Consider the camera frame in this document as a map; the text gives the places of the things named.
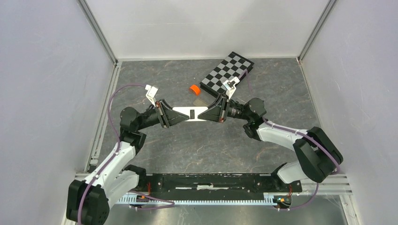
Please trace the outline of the red white remote control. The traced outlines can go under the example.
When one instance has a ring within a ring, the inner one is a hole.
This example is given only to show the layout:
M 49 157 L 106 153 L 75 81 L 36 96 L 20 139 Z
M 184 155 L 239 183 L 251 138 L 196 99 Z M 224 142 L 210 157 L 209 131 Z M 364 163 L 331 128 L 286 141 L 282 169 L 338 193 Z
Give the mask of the red white remote control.
M 173 107 L 172 110 L 187 115 L 189 119 L 187 122 L 194 121 L 205 121 L 203 119 L 199 119 L 198 116 L 205 112 L 208 107 L 205 106 L 183 106 L 183 107 Z

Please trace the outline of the white beige remote control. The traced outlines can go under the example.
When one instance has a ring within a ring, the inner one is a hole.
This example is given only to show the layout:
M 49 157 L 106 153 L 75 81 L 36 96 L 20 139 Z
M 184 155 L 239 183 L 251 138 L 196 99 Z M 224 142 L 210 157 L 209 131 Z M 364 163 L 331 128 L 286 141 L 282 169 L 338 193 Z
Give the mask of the white beige remote control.
M 208 107 L 208 106 L 210 106 L 211 104 L 213 103 L 213 101 L 212 100 L 203 100 L 203 99 L 201 99 L 201 98 L 196 98 L 194 101 L 193 101 L 193 105 L 194 106 L 197 106 L 197 107 Z

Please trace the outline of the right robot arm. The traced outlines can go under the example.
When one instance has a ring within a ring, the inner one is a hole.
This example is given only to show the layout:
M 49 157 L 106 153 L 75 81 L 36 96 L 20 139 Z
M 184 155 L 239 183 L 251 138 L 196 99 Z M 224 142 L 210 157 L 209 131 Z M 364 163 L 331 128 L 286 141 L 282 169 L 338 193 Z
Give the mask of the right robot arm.
M 260 98 L 240 104 L 219 95 L 207 110 L 198 114 L 198 119 L 220 123 L 228 117 L 246 120 L 243 128 L 249 138 L 294 151 L 297 161 L 285 163 L 273 171 L 271 186 L 276 191 L 284 191 L 297 180 L 310 179 L 321 183 L 329 175 L 340 172 L 343 157 L 321 128 L 305 130 L 281 126 L 266 119 L 266 112 Z

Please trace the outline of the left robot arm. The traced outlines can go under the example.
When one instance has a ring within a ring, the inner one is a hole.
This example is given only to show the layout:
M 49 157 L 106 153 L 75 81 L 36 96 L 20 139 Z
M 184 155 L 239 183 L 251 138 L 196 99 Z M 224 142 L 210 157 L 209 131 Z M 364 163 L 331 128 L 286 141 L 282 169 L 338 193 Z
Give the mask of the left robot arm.
M 146 170 L 129 164 L 144 146 L 146 134 L 140 130 L 156 124 L 167 128 L 194 117 L 194 110 L 171 108 L 163 100 L 143 113 L 133 107 L 124 108 L 114 148 L 93 172 L 69 185 L 66 218 L 80 225 L 104 224 L 123 195 L 132 189 L 142 191 L 147 186 Z

